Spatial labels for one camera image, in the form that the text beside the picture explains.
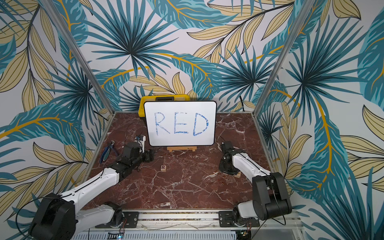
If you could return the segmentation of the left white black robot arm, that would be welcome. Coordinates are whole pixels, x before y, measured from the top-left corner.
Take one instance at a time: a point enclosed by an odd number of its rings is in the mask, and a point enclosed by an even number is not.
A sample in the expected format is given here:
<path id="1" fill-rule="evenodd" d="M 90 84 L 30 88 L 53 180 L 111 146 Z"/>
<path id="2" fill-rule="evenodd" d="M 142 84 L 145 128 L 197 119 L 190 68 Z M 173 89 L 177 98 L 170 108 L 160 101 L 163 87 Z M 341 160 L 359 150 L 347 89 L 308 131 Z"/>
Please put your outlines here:
<path id="1" fill-rule="evenodd" d="M 74 235 L 100 225 L 122 228 L 126 217 L 119 205 L 106 202 L 90 210 L 83 210 L 83 207 L 122 182 L 142 163 L 153 160 L 154 150 L 144 151 L 142 144 L 128 143 L 123 154 L 93 178 L 62 194 L 44 197 L 32 220 L 29 235 L 36 240 L 70 240 Z"/>

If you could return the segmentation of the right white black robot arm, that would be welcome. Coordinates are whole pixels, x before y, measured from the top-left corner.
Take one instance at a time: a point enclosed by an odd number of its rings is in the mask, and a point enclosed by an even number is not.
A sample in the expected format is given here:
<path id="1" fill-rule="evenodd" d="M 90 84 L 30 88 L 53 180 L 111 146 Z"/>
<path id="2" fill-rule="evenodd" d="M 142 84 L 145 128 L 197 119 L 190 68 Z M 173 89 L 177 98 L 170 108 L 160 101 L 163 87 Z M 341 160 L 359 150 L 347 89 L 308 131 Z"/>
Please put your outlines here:
<path id="1" fill-rule="evenodd" d="M 219 164 L 220 172 L 231 176 L 242 173 L 252 184 L 252 199 L 233 208 L 231 224 L 243 227 L 252 220 L 266 221 L 284 217 L 292 212 L 292 204 L 282 174 L 264 169 L 253 161 L 245 150 L 233 147 L 230 141 L 223 142 L 221 150 L 223 157 Z"/>

